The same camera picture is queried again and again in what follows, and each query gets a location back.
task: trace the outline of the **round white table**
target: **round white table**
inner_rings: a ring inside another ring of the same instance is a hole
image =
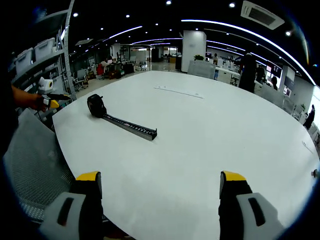
[[[148,141],[93,117],[92,94],[103,96],[110,115],[157,128],[157,137]],[[74,176],[101,172],[104,214],[137,240],[218,239],[223,170],[243,175],[288,227],[308,200],[319,164],[306,129],[279,107],[182,73],[124,78],[79,98],[53,122]]]

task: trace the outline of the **ceiling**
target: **ceiling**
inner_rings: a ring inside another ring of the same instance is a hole
[[[317,45],[317,32],[310,28],[310,25],[312,26],[316,23],[318,13],[316,12],[317,9],[312,6],[310,0],[304,1],[304,5],[293,4],[292,1],[288,0],[251,0],[250,2],[268,9],[285,21],[283,25],[275,30],[270,30],[263,25],[241,17],[242,0],[197,0],[196,2],[172,0],[171,5],[166,5],[166,1],[167,0],[153,0],[147,3],[140,3],[138,1],[127,0],[75,0],[72,12],[78,13],[78,17],[71,17],[68,38],[69,52],[73,53],[76,51],[72,58],[83,54],[87,49],[89,49],[89,51],[97,51],[97,48],[99,48],[99,51],[103,51],[105,48],[114,44],[116,40],[117,43],[131,44],[152,39],[180,38],[180,33],[183,34],[184,30],[195,30],[195,28],[198,28],[199,31],[206,33],[207,40],[250,50],[278,65],[287,65],[284,61],[287,60],[294,69],[302,73],[304,79],[310,82],[297,64],[283,52],[251,34],[217,24],[181,22],[183,19],[209,20],[236,25],[271,40],[291,54],[308,71],[314,81],[320,85],[319,67],[313,66],[314,64],[319,65],[320,63],[320,47]],[[47,8],[47,13],[50,14],[62,9],[67,9],[69,3],[66,4],[66,2],[67,1],[63,0],[35,1],[33,5],[42,4],[42,6]],[[229,7],[230,2],[235,3],[234,8]],[[138,26],[142,26],[142,28],[108,39],[110,36]],[[286,31],[291,31],[292,35],[290,37],[286,36]],[[76,46],[78,41],[86,40],[87,38],[92,39],[92,41],[87,44],[82,44],[81,47]],[[182,44],[182,40],[164,42],[171,43],[172,46],[181,46]],[[304,43],[307,44],[308,54],[304,51]],[[225,48],[215,43],[210,43],[209,45]]]

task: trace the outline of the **plastic bin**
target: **plastic bin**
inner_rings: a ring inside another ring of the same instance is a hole
[[[31,65],[32,51],[33,48],[31,47],[18,55],[15,60],[16,74],[21,74],[26,67]]]
[[[40,42],[37,46],[34,48],[35,53],[35,60],[38,61],[47,55],[50,55],[52,53],[52,49],[54,46],[55,38],[52,37],[50,39],[44,40]]]

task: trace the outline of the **white pillar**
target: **white pillar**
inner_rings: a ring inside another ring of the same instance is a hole
[[[181,71],[188,72],[195,55],[206,56],[207,35],[203,31],[183,31]]]
[[[280,93],[284,92],[286,77],[288,77],[289,79],[291,79],[292,82],[294,82],[295,75],[296,75],[295,71],[293,69],[291,69],[291,67],[285,66],[285,65],[283,66],[282,75],[281,75],[281,79],[280,79],[280,86],[279,86]]]
[[[159,49],[159,58],[161,58],[161,56],[164,54],[164,47],[163,46],[158,46],[157,47]]]
[[[115,43],[110,47],[110,53],[113,59],[117,58],[117,53],[120,55],[120,43]]]

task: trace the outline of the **white device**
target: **white device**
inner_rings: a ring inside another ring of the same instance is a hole
[[[40,77],[39,80],[39,94],[48,94],[53,90],[54,81],[52,79],[44,79]]]

